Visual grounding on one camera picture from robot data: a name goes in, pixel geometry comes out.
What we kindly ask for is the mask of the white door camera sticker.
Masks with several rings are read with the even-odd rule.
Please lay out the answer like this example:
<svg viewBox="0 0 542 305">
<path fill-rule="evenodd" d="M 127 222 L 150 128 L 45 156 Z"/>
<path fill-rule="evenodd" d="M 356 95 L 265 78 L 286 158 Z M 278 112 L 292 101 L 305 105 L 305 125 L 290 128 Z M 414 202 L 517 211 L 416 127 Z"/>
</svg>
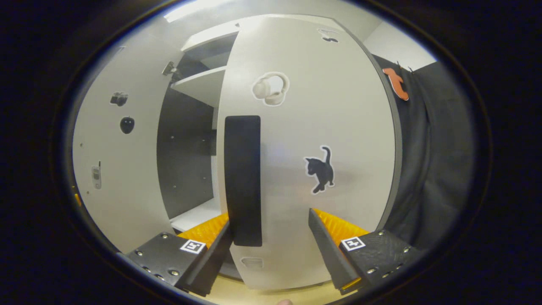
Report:
<svg viewBox="0 0 542 305">
<path fill-rule="evenodd" d="M 91 218 L 122 253 L 172 232 L 160 191 L 157 135 L 180 51 L 149 34 L 132 37 L 83 99 L 73 137 L 77 186 Z"/>
</svg>

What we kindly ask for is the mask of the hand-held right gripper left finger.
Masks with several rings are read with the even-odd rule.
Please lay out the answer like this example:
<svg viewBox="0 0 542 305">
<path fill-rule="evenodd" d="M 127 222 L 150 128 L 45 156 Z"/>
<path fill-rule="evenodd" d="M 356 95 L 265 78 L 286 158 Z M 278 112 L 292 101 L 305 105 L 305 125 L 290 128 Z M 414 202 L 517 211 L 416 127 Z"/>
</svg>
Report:
<svg viewBox="0 0 542 305">
<path fill-rule="evenodd" d="M 231 245 L 229 216 L 223 213 L 180 234 L 161 232 L 127 258 L 159 280 L 205 297 Z"/>
</svg>

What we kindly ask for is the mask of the white cabinet shelf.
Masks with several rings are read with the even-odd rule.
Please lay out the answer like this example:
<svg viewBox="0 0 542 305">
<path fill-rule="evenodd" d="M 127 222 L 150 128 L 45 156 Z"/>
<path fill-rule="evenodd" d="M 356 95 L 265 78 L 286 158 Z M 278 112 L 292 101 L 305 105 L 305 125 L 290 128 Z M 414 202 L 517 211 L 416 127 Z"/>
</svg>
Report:
<svg viewBox="0 0 542 305">
<path fill-rule="evenodd" d="M 218 108 L 226 68 L 222 66 L 198 73 L 173 83 L 170 88 L 210 107 Z"/>
</svg>

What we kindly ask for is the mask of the white grey cabinet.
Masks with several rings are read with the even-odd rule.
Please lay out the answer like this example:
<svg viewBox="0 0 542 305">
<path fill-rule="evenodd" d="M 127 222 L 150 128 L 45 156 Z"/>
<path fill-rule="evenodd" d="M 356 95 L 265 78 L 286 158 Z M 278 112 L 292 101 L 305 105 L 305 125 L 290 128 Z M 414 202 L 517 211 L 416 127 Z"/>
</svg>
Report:
<svg viewBox="0 0 542 305">
<path fill-rule="evenodd" d="M 218 108 L 171 89 L 184 78 L 227 66 L 238 33 L 182 52 L 174 65 L 182 75 L 165 92 L 158 123 L 157 168 L 166 214 L 185 231 L 221 212 L 216 178 Z"/>
</svg>

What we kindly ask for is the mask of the black backdrop cloth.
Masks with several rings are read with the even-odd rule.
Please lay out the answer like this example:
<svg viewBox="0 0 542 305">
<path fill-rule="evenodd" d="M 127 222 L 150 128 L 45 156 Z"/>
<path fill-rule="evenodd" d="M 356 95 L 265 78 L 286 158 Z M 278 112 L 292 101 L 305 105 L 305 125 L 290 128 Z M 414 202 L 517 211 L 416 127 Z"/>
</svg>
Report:
<svg viewBox="0 0 542 305">
<path fill-rule="evenodd" d="M 374 58 L 403 79 L 401 88 L 409 96 L 395 97 L 403 151 L 399 189 L 385 229 L 427 250 L 453 226 L 472 189 L 477 146 L 470 100 L 439 62 L 408 71 Z"/>
</svg>

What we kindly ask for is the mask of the white door black cat sticker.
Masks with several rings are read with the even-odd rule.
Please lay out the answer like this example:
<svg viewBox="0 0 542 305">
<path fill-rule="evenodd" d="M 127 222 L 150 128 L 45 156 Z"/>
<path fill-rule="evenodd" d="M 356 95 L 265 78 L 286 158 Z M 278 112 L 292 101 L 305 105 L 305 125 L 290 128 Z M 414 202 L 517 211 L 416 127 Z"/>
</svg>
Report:
<svg viewBox="0 0 542 305">
<path fill-rule="evenodd" d="M 369 232 L 390 214 L 401 132 L 385 77 L 350 33 L 303 19 L 245 19 L 225 68 L 217 119 L 222 210 L 228 116 L 261 122 L 261 247 L 230 248 L 249 289 L 330 280 L 308 225 L 311 208 Z"/>
</svg>

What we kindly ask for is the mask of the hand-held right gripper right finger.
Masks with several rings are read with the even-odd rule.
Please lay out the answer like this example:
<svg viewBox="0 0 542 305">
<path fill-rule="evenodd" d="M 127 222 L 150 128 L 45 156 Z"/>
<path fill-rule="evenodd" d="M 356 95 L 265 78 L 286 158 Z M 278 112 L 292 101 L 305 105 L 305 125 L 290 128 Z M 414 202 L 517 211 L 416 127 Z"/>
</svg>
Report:
<svg viewBox="0 0 542 305">
<path fill-rule="evenodd" d="M 384 286 L 423 254 L 388 230 L 368 232 L 313 208 L 309 210 L 308 226 L 333 285 L 343 295 Z"/>
</svg>

